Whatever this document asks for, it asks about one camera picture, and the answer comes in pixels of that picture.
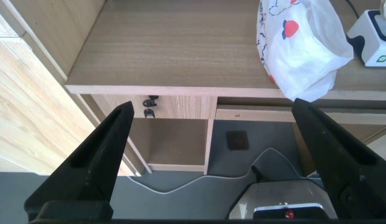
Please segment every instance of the green sticker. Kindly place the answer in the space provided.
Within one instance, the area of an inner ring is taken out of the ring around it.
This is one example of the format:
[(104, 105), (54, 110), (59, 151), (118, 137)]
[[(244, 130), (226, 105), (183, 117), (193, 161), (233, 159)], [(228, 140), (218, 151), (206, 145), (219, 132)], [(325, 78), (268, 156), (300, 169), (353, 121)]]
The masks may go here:
[(381, 56), (377, 62), (385, 62), (386, 61), (386, 55)]

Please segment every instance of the drawer front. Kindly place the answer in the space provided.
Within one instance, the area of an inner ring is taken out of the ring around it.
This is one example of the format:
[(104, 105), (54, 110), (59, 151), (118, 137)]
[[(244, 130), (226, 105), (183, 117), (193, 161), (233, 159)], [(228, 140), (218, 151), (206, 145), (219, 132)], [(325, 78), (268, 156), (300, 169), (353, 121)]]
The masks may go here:
[[(322, 109), (340, 124), (386, 125), (386, 110)], [(295, 122), (291, 107), (218, 105), (215, 119)]]
[[(92, 95), (98, 106), (108, 115), (118, 105), (132, 101), (135, 118), (144, 118), (143, 95)], [(156, 118), (171, 119), (214, 119), (217, 108), (215, 96), (159, 96), (157, 106), (150, 107)]]

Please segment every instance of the white device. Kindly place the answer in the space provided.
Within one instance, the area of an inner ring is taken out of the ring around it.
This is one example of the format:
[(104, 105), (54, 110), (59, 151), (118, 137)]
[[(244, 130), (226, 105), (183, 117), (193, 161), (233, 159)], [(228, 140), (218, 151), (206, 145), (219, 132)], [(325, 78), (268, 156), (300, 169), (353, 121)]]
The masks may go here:
[(379, 10), (366, 10), (347, 37), (365, 66), (386, 67), (386, 20)]

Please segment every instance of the desk top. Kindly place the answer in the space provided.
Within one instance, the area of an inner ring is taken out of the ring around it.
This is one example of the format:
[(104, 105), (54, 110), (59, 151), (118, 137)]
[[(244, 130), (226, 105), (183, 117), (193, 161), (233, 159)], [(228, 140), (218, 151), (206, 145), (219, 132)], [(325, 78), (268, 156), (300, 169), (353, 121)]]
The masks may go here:
[[(331, 0), (344, 30), (356, 17)], [(359, 13), (378, 1), (352, 0)], [(114, 0), (100, 13), (66, 86), (72, 93), (284, 98), (260, 63), (259, 0)], [(386, 68), (357, 56), (324, 99), (386, 100)]]

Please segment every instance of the open shelf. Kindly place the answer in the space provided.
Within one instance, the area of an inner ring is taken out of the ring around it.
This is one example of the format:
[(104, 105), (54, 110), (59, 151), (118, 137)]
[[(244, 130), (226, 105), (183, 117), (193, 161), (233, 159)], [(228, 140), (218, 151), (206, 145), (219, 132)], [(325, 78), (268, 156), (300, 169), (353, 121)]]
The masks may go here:
[(204, 172), (207, 122), (135, 118), (130, 137), (150, 170)]

